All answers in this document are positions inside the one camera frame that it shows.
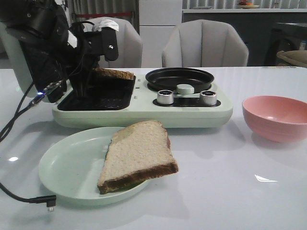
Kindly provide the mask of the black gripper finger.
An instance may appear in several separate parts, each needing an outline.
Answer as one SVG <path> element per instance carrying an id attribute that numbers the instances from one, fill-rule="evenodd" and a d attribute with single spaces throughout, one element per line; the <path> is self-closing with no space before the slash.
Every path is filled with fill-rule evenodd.
<path id="1" fill-rule="evenodd" d="M 91 51 L 89 41 L 82 40 L 79 53 L 76 55 L 72 70 L 69 72 L 69 80 L 78 99 L 85 97 L 88 80 L 96 64 L 96 57 L 91 54 Z"/>
<path id="2" fill-rule="evenodd" d="M 104 55 L 106 60 L 114 61 L 118 58 L 118 44 L 116 32 L 119 25 L 111 19 L 101 19 L 94 26 L 94 44 L 97 54 Z"/>

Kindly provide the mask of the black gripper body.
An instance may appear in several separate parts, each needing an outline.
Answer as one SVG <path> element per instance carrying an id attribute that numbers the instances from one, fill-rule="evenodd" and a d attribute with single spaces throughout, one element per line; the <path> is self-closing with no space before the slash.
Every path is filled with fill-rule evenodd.
<path id="1" fill-rule="evenodd" d="M 103 32 L 89 21 L 66 24 L 68 55 L 65 63 L 67 72 L 91 71 L 99 67 L 103 55 Z"/>

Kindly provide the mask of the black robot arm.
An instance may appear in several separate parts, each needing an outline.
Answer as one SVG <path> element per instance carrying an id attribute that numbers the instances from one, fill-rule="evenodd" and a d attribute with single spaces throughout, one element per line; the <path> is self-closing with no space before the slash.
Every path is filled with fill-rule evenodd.
<path id="1" fill-rule="evenodd" d="M 85 31 L 84 22 L 69 24 L 53 0 L 3 0 L 0 38 L 22 91 L 34 97 L 58 83 L 46 98 L 58 101 L 70 82 L 77 97 L 85 96 L 101 56 L 118 58 L 116 31 L 105 27 Z"/>

